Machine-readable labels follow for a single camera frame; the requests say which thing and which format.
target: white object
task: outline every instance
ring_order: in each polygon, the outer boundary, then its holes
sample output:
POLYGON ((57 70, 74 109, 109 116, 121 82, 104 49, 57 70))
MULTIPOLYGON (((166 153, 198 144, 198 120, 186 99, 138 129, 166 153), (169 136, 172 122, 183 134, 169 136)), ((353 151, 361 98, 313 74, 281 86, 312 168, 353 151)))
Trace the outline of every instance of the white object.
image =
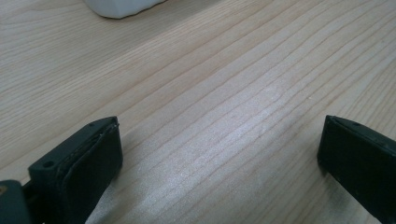
POLYGON ((85 0, 94 12, 114 19, 134 15, 165 0, 85 0))

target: wooden surface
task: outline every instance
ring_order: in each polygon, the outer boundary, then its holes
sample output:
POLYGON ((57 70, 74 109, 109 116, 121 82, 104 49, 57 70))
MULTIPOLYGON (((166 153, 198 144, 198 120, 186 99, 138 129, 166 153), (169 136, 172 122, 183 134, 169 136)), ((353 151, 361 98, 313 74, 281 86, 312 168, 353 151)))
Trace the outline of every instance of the wooden surface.
POLYGON ((377 223, 316 154, 327 114, 396 138, 395 27, 394 0, 2 0, 0 179, 116 115, 88 223, 377 223))

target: light wood tabletop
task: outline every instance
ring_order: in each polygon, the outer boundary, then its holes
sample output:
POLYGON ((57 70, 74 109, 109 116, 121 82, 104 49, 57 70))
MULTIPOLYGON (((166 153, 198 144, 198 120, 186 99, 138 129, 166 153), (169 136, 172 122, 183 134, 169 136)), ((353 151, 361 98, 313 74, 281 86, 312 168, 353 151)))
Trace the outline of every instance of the light wood tabletop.
POLYGON ((0 2, 0 179, 118 116, 88 223, 378 223, 317 164, 326 115, 396 138, 396 1, 0 2))

